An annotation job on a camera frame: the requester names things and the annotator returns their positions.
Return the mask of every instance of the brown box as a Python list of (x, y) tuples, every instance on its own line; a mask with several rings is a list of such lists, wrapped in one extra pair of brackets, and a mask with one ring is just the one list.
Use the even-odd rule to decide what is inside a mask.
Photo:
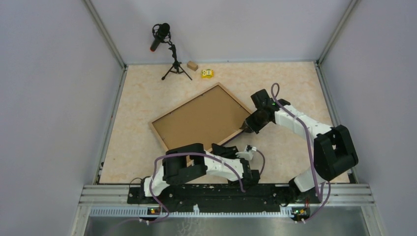
[(192, 62), (192, 61), (189, 61), (187, 63), (187, 67), (194, 70), (194, 71), (196, 71), (198, 69), (198, 65), (196, 63)]
[(244, 120), (251, 114), (241, 101), (220, 83), (149, 123), (151, 130), (167, 151), (202, 143), (222, 145), (243, 132)]

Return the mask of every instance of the gray wall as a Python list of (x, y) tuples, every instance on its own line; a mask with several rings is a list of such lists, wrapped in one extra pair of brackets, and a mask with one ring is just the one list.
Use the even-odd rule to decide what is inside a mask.
[(390, 235), (416, 235), (416, 12), (415, 0), (363, 0), (324, 64)]
[(69, 235), (121, 69), (80, 0), (1, 1), (0, 32), (0, 235)]
[(171, 25), (179, 60), (314, 60), (350, 0), (93, 0), (126, 63), (172, 63), (151, 29)]

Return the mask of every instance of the tripod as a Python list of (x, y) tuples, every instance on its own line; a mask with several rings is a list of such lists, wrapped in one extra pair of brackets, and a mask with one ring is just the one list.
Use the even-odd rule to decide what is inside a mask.
[(165, 77), (168, 75), (169, 72), (175, 73), (175, 74), (182, 74), (185, 73), (191, 80), (193, 80), (188, 74), (187, 72), (185, 72), (185, 70), (181, 67), (181, 62), (179, 62), (177, 60), (177, 49), (175, 48), (175, 45), (171, 42), (168, 41), (168, 44), (170, 45), (169, 50), (172, 51), (172, 57), (174, 58), (174, 63), (172, 63), (171, 68), (167, 71), (167, 73), (162, 77), (162, 80), (165, 80)]

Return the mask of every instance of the microphone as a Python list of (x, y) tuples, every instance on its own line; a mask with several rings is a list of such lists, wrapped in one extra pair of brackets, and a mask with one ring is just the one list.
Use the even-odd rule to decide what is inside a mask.
[(170, 34), (169, 32), (170, 26), (168, 23), (163, 24), (156, 24), (153, 26), (152, 34), (155, 40), (153, 41), (152, 45), (150, 46), (151, 52), (155, 52), (156, 48), (159, 46), (161, 42), (165, 42), (166, 36)]

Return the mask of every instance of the table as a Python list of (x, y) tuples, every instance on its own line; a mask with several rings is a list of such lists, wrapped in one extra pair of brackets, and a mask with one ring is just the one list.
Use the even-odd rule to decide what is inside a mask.
[[(262, 63), (210, 63), (199, 64), (194, 72), (184, 64), (185, 74), (170, 73), (164, 65), (130, 65), (110, 143), (100, 178), (100, 183), (129, 183), (133, 178), (150, 176), (153, 161), (164, 150), (149, 122), (173, 109), (201, 91), (221, 82), (240, 101), (253, 111), (250, 95), (261, 89), (270, 91), (278, 82), (279, 98), (291, 102), (299, 111), (322, 123), (331, 124), (323, 92), (313, 62), (262, 62)], [(214, 77), (201, 79), (201, 69), (214, 70)], [(269, 123), (261, 132), (242, 134), (226, 146), (239, 150), (247, 144), (257, 147), (266, 157), (266, 167), (260, 183), (287, 183), (309, 167), (307, 145), (303, 138), (285, 127)], [(262, 158), (255, 155), (251, 169), (260, 169)], [(193, 183), (226, 183), (226, 179), (204, 176)], [(333, 182), (349, 182), (346, 173)]]

